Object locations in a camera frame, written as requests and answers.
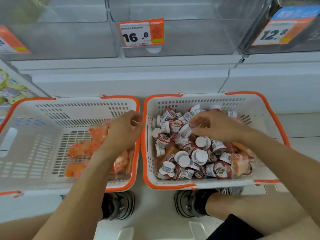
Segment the hand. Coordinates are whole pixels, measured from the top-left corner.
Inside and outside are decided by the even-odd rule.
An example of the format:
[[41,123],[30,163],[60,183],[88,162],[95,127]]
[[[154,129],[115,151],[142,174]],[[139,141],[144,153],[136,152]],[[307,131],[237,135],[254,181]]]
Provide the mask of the hand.
[[117,156],[131,148],[145,127],[142,115],[133,110],[112,121],[108,136],[100,147],[112,150]]
[[208,136],[223,142],[240,142],[244,134],[251,130],[221,112],[208,111],[195,115],[189,123],[197,136]]

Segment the basket rim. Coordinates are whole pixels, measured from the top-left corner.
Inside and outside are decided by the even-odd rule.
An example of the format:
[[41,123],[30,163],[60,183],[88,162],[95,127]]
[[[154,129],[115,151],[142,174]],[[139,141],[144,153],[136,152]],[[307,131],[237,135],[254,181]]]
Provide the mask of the basket rim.
[[[226,92],[225,95],[236,95],[236,94],[253,94],[262,99],[264,102],[266,109],[270,113],[275,125],[277,126],[279,133],[282,137],[284,145],[290,147],[289,139],[285,133],[285,130],[283,129],[280,120],[276,116],[276,114],[273,112],[273,110],[270,107],[269,102],[267,101],[266,97],[262,95],[259,92],[254,91],[239,91],[239,92]],[[142,121],[146,123],[147,121],[147,105],[150,99],[152,98],[158,98],[158,97],[182,97],[184,94],[158,94],[158,95],[151,95],[147,97],[144,101],[144,107],[143,107],[143,119]],[[154,185],[150,182],[148,178],[148,172],[147,172],[147,151],[146,151],[146,128],[143,129],[143,132],[141,134],[141,152],[142,152],[142,159],[143,159],[143,180],[145,181],[146,185],[151,189],[156,190],[180,190],[187,187],[192,187],[193,190],[196,190],[196,184],[190,183],[190,184],[181,184],[181,185]],[[255,179],[254,182],[256,183],[281,183],[279,179]]]
[[[133,97],[133,96],[106,96],[106,95],[102,95],[102,96],[97,97],[97,98],[100,98],[100,99],[132,99],[136,103],[136,112],[140,111],[139,100],[136,97]],[[27,102],[27,101],[54,101],[54,100],[57,100],[57,99],[56,98],[51,98],[51,97],[33,97],[33,98],[25,98],[25,99],[22,99],[22,100],[19,100],[19,101],[15,102],[11,106],[11,108],[9,109],[4,121],[0,125],[0,134],[2,133],[2,130],[6,126],[7,122],[11,118],[14,110],[17,108],[17,106],[19,104],[21,104],[23,102]],[[122,186],[122,187],[106,188],[106,190],[105,190],[106,193],[118,192],[118,191],[126,191],[126,190],[130,189],[130,187],[136,181],[137,163],[138,163],[138,157],[139,157],[140,141],[141,141],[141,139],[139,137],[137,139],[136,143],[135,143],[134,154],[133,154],[133,159],[132,159],[132,172],[131,172],[131,177],[130,177],[129,182],[125,186]],[[10,195],[10,194],[19,194],[21,192],[22,191],[20,191],[20,190],[4,191],[4,192],[0,192],[0,196]]]

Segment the price tag holder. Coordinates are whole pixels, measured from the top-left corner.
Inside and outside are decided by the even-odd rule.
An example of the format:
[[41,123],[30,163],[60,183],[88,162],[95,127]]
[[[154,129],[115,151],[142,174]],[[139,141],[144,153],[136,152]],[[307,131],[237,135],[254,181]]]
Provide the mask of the price tag holder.
[[0,53],[30,53],[7,27],[0,26]]
[[118,22],[126,47],[162,45],[165,43],[165,21],[163,18]]
[[278,10],[252,45],[288,44],[320,13],[320,6],[284,7]]

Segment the black sock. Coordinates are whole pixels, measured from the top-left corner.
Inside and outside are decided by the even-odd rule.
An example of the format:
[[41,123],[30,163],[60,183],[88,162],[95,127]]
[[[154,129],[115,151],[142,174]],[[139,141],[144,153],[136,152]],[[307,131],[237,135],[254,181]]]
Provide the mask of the black sock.
[[109,218],[111,216],[111,214],[114,212],[115,207],[112,203],[112,196],[110,194],[108,194],[108,193],[104,194],[101,209],[102,209],[102,214],[103,214],[102,219]]
[[206,203],[209,197],[217,193],[218,190],[215,188],[213,189],[201,189],[195,194],[195,202],[194,202],[194,208],[203,215],[208,215],[206,213]]

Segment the person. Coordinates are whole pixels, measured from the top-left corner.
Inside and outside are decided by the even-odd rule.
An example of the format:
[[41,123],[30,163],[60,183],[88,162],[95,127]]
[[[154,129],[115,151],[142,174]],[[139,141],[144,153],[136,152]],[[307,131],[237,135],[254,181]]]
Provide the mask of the person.
[[[130,111],[114,120],[107,139],[54,213],[31,218],[28,223],[17,220],[0,224],[2,239],[93,239],[97,222],[102,218],[112,216],[120,220],[132,214],[134,203],[128,203],[132,194],[111,195],[104,191],[115,159],[141,134],[144,128],[141,118]],[[190,123],[195,135],[238,142],[250,148],[291,194],[240,195],[241,189],[236,187],[180,190],[175,195],[178,214],[209,215],[223,220],[209,240],[320,239],[318,161],[219,112],[201,112]],[[123,207],[124,199],[127,199],[126,207]],[[22,225],[24,234],[18,231]]]

